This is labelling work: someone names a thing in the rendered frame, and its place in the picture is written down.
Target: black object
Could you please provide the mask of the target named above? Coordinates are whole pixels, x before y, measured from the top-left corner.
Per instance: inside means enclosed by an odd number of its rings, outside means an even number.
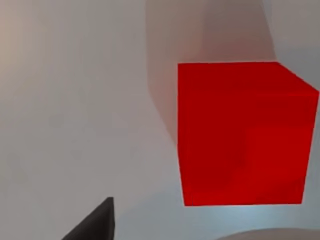
[[[108,197],[62,240],[114,240],[114,198]]]

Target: red cube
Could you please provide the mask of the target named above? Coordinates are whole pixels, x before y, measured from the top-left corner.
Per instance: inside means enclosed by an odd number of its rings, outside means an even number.
[[[184,204],[300,204],[318,97],[278,62],[179,64]]]

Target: cube's top face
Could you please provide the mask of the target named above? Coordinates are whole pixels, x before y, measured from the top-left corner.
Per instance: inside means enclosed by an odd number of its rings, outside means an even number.
[[[318,95],[319,92],[278,62],[180,63],[179,86],[216,93]]]

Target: gray background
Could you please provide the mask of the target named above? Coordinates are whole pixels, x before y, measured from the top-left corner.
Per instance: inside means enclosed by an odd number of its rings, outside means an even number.
[[[297,206],[183,207],[175,147],[178,61],[277,57],[319,89],[319,10],[317,0],[0,0],[0,238],[61,239],[108,196],[118,240],[319,228],[318,127]]]

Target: black triangular tip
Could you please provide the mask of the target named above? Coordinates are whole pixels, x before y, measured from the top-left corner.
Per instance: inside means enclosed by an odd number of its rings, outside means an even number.
[[[114,198],[108,197],[62,240],[113,240],[114,234]]]

